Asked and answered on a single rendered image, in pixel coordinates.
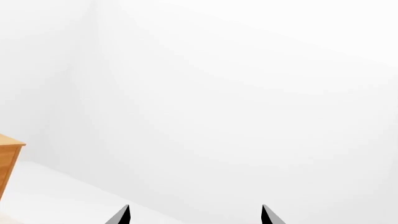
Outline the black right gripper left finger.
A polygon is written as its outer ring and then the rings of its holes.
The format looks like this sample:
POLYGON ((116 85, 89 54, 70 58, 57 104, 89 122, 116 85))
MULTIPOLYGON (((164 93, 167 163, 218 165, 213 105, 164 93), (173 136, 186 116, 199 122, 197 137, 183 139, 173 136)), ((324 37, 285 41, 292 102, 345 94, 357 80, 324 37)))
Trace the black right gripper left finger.
POLYGON ((130 224, 131 213, 129 205, 123 206, 116 214, 114 214, 105 224, 130 224))

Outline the wooden table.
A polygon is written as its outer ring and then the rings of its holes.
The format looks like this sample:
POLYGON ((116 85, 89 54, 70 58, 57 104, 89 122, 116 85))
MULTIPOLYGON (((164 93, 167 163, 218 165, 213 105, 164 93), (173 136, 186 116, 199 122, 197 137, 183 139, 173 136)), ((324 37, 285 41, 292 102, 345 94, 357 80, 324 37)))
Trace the wooden table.
POLYGON ((26 143, 0 134, 0 201, 22 147, 26 143))

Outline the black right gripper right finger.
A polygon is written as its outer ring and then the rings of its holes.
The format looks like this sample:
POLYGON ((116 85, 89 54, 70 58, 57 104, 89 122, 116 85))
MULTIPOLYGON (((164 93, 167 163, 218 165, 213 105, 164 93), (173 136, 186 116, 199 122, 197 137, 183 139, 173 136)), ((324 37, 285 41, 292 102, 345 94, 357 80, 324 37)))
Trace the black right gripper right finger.
POLYGON ((267 205, 262 205, 261 221, 262 224, 286 224, 267 205))

